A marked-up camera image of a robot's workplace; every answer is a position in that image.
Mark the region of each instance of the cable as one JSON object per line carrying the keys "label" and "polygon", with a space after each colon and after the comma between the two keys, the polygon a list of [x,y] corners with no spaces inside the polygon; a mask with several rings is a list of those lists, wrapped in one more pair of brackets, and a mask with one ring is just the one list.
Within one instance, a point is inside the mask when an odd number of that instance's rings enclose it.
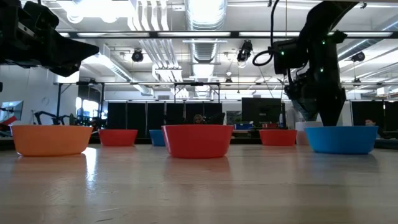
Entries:
{"label": "cable", "polygon": [[[274,6],[272,7],[272,11],[271,11],[271,47],[269,47],[268,50],[262,51],[262,52],[258,53],[256,56],[254,56],[252,63],[255,66],[265,66],[274,58],[274,52],[271,51],[270,48],[272,48],[272,46],[274,45],[274,14],[275,14],[276,5],[278,5],[278,2],[279,2],[279,0],[275,1]],[[264,54],[270,54],[271,56],[269,57],[269,59],[266,62],[257,63],[256,62],[257,58]]]}
{"label": "cable", "polygon": [[262,71],[261,71],[261,68],[260,68],[260,67],[259,67],[259,70],[260,70],[260,73],[261,73],[262,78],[264,79],[264,82],[266,83],[266,86],[267,86],[267,88],[268,88],[268,90],[269,90],[269,93],[271,94],[272,99],[274,99],[274,95],[272,94],[271,89],[269,88],[268,83],[267,83],[267,80],[266,80],[266,78],[264,77],[264,75],[262,74]]}

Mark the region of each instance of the plastic bowl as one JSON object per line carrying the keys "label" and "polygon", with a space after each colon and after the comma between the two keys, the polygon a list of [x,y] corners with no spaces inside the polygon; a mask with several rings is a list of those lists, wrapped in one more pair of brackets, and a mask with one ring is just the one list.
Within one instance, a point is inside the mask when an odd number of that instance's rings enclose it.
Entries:
{"label": "plastic bowl", "polygon": [[59,125],[11,126],[16,151],[23,156],[66,156],[83,152],[93,128]]}
{"label": "plastic bowl", "polygon": [[149,130],[150,139],[152,140],[152,145],[154,146],[165,146],[162,130]]}
{"label": "plastic bowl", "polygon": [[308,142],[307,135],[305,134],[305,128],[314,128],[314,127],[322,127],[323,124],[320,121],[304,121],[304,122],[296,122],[296,144],[298,146],[307,146],[310,143]]}
{"label": "plastic bowl", "polygon": [[297,130],[260,130],[261,142],[265,146],[294,146]]}
{"label": "plastic bowl", "polygon": [[186,159],[225,156],[233,129],[233,126],[200,124],[162,127],[170,155]]}
{"label": "plastic bowl", "polygon": [[99,140],[103,146],[132,146],[138,130],[105,129],[99,130]]}
{"label": "plastic bowl", "polygon": [[306,128],[315,152],[330,154],[369,154],[377,136],[377,126],[329,126]]}

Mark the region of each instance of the ventilation duct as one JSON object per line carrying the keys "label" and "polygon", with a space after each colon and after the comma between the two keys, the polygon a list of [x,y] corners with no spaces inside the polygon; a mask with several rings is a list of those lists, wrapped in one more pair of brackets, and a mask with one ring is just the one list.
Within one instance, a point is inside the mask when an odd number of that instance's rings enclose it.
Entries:
{"label": "ventilation duct", "polygon": [[[374,30],[381,31],[398,31],[398,16],[393,16],[388,21],[384,22],[380,26],[377,26]],[[342,61],[354,54],[361,52],[362,50],[371,47],[383,39],[366,39],[366,40],[354,40],[347,46],[344,46],[338,51],[338,60]]]}
{"label": "ventilation duct", "polygon": [[[188,30],[221,30],[226,17],[227,0],[184,0]],[[209,78],[214,71],[214,61],[218,44],[192,43],[190,45],[192,61],[203,63],[192,65],[194,76]]]}

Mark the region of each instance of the wall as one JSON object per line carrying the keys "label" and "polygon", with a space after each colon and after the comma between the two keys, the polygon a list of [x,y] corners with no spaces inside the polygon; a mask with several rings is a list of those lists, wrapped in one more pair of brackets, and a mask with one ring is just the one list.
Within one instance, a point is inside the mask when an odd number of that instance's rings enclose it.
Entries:
{"label": "wall", "polygon": [[[0,103],[7,101],[24,101],[21,121],[14,124],[32,124],[33,111],[47,111],[56,114],[58,86],[54,85],[56,74],[44,68],[23,69],[18,66],[0,66],[0,81],[3,92]],[[60,114],[75,114],[77,86],[70,86],[62,94]],[[48,116],[42,116],[43,124],[52,124]]]}

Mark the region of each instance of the red bowl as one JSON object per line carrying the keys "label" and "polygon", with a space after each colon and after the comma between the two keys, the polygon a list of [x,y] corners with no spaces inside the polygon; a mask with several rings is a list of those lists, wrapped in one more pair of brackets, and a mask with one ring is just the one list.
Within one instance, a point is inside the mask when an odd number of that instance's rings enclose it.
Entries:
{"label": "red bowl", "polygon": [[13,125],[16,151],[23,156],[67,156],[83,152],[93,128],[63,125]]}
{"label": "red bowl", "polygon": [[103,146],[132,146],[138,130],[105,129],[99,130],[99,140]]}
{"label": "red bowl", "polygon": [[186,159],[225,156],[233,129],[233,126],[200,124],[162,127],[170,155]]}
{"label": "red bowl", "polygon": [[260,130],[261,142],[265,146],[293,146],[297,130]]}

